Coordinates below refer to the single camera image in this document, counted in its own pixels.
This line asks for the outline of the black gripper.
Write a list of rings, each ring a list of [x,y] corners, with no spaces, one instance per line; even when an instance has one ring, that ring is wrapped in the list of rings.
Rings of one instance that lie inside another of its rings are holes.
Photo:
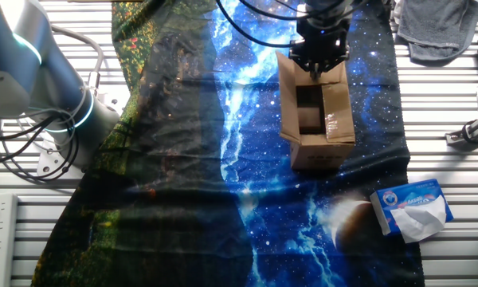
[[[320,78],[322,73],[349,59],[347,34],[350,20],[343,19],[330,28],[314,26],[309,19],[297,22],[296,31],[303,40],[291,41],[289,58],[311,79]]]

